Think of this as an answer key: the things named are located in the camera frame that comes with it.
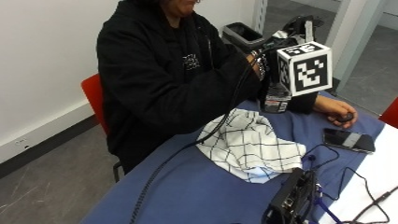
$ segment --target black cable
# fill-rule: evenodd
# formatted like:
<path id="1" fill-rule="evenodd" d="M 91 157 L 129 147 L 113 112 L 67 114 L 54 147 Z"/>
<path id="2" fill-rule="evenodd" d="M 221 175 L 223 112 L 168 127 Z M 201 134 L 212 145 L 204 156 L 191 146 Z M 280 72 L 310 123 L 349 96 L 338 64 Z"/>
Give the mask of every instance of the black cable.
<path id="1" fill-rule="evenodd" d="M 233 94 L 233 98 L 232 98 L 232 102 L 231 102 L 231 105 L 229 105 L 229 109 L 228 109 L 228 112 L 224 114 L 224 117 L 219 123 L 219 125 L 216 126 L 216 128 L 213 129 L 212 132 L 209 132 L 200 140 L 195 141 L 193 143 L 188 144 L 187 146 L 184 146 L 164 162 L 163 164 L 159 166 L 159 168 L 155 170 L 155 172 L 152 173 L 152 175 L 149 176 L 149 179 L 144 185 L 144 188 L 143 188 L 143 191 L 141 191 L 141 194 L 140 194 L 140 197 L 139 197 L 139 200 L 136 202 L 136 206 L 135 206 L 135 210 L 133 210 L 133 214 L 132 214 L 132 218 L 131 218 L 131 224 L 135 224 L 136 223 L 136 220 L 137 220 L 137 217 L 139 217 L 139 213 L 140 213 L 140 209 L 141 209 L 141 206 L 143 206 L 143 201 L 144 201 L 144 198 L 145 198 L 145 195 L 147 195 L 147 192 L 149 190 L 149 187 L 152 185 L 152 182 L 156 178 L 156 176 L 159 175 L 159 173 L 161 172 L 161 169 L 163 167 L 165 166 L 165 164 L 189 147 L 195 146 L 196 144 L 199 143 L 203 143 L 207 139 L 209 139 L 212 137 L 212 135 L 219 131 L 221 125 L 224 124 L 225 120 L 228 119 L 229 117 L 229 112 L 231 110 L 235 108 L 235 104 L 236 104 L 236 101 L 237 101 L 237 94 L 239 94 L 239 91 L 241 89 L 241 86 L 243 86 L 243 83 L 244 81 L 247 80 L 248 78 L 248 75 L 252 73 L 252 69 L 253 69 L 253 65 L 256 63 L 256 59 L 259 57 L 263 56 L 264 53 L 267 53 L 268 51 L 263 51 L 261 53 L 259 53 L 259 55 L 249 61 L 249 65 L 247 66 L 245 70 L 244 70 L 244 73 L 243 75 L 240 76 L 240 80 L 239 80 L 239 83 L 237 83 L 237 87 L 236 87 L 236 90 L 235 90 L 235 94 Z"/>
<path id="2" fill-rule="evenodd" d="M 372 204 L 365 208 L 362 209 L 362 211 L 360 212 L 360 214 L 356 216 L 356 218 L 353 219 L 353 221 L 344 221 L 342 223 L 350 223 L 350 224 L 376 224 L 376 223 L 389 223 L 389 215 L 386 213 L 386 211 L 384 210 L 384 208 L 381 207 L 381 205 L 378 204 L 380 202 L 382 202 L 388 197 L 389 195 L 398 189 L 398 187 L 396 187 L 392 191 L 388 191 L 377 200 L 373 198 L 373 195 L 370 193 L 370 187 L 369 187 L 369 181 L 368 179 L 361 176 L 350 167 L 346 167 L 345 169 L 345 172 L 344 172 L 344 176 L 342 176 L 342 179 L 341 179 L 341 183 L 340 183 L 340 188 L 338 188 L 338 197 L 340 197 L 340 194 L 341 194 L 341 188 L 342 188 L 342 182 L 344 182 L 344 177 L 345 177 L 345 173 L 346 171 L 350 170 L 353 171 L 364 180 L 365 180 L 365 188 L 366 188 L 366 192 L 372 198 Z M 381 210 L 381 212 L 384 213 L 384 215 L 386 216 L 386 221 L 373 221 L 373 222 L 368 222 L 368 223 L 364 223 L 364 222 L 360 222 L 357 221 L 360 219 L 360 217 L 366 213 L 366 211 L 373 207 L 373 206 L 377 206 L 378 209 Z"/>
<path id="3" fill-rule="evenodd" d="M 333 162 L 333 161 L 336 161 L 336 160 L 338 160 L 338 158 L 340 158 L 340 153 L 337 152 L 337 150 L 334 150 L 333 148 L 330 148 L 328 145 L 325 145 L 325 144 L 320 144 L 320 145 L 317 145 L 317 146 L 314 146 L 305 154 L 304 154 L 304 157 L 306 157 L 318 147 L 325 147 L 326 149 L 329 149 L 332 152 L 334 152 L 336 153 L 336 157 L 333 158 L 333 159 L 330 159 L 330 160 L 328 160 L 328 161 L 324 161 L 321 164 L 318 164 L 318 165 L 316 165 L 313 168 L 312 168 L 312 170 L 313 171 L 317 171 L 324 165 L 326 165 L 328 163 L 330 163 L 330 162 Z"/>

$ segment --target electronic device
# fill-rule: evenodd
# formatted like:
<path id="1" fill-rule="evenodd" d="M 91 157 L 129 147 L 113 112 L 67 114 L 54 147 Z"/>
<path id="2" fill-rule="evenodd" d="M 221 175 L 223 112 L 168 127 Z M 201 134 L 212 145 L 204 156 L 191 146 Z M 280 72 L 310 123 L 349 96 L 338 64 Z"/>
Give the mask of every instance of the electronic device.
<path id="1" fill-rule="evenodd" d="M 349 122 L 353 119 L 353 113 L 348 113 L 346 117 L 338 117 L 336 120 L 341 123 Z"/>
<path id="2" fill-rule="evenodd" d="M 251 29 L 241 22 L 235 22 L 224 27 L 224 41 L 228 40 L 247 54 L 259 49 L 265 42 L 263 34 Z"/>
<path id="3" fill-rule="evenodd" d="M 306 214 L 303 210 L 312 207 L 314 184 L 314 172 L 296 168 L 264 212 L 261 224 L 301 223 L 306 216 L 301 216 Z"/>
<path id="4" fill-rule="evenodd" d="M 324 143 L 333 147 L 342 147 L 353 151 L 373 153 L 374 140 L 369 134 L 345 130 L 324 129 Z"/>

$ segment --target logo on hoodie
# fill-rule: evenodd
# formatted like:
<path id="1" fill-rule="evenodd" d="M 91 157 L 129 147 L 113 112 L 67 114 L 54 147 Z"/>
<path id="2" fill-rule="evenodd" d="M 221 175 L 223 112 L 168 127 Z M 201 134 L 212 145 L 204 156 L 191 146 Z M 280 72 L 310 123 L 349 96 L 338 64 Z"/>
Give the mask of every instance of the logo on hoodie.
<path id="1" fill-rule="evenodd" d="M 183 57 L 185 70 L 192 70 L 200 67 L 200 60 L 196 54 L 188 54 L 187 57 Z"/>

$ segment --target black phone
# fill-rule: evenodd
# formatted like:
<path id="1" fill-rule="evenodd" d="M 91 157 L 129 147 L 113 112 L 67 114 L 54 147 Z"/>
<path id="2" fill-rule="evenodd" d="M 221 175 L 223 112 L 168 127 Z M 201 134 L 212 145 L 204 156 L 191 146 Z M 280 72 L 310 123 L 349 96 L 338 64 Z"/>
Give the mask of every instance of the black phone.
<path id="1" fill-rule="evenodd" d="M 369 154 L 376 151 L 374 140 L 366 133 L 324 129 L 324 143 L 333 147 L 342 147 Z"/>

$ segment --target white cloth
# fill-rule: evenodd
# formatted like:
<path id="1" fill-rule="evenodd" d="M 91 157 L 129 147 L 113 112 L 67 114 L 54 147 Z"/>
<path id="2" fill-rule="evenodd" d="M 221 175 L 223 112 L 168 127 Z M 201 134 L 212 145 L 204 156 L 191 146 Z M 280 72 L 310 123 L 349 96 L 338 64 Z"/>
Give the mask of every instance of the white cloth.
<path id="1" fill-rule="evenodd" d="M 223 117 L 204 127 L 201 139 L 219 125 Z M 228 172 L 251 183 L 265 183 L 281 173 L 301 168 L 304 145 L 279 139 L 267 118 L 256 111 L 235 109 L 199 150 Z"/>

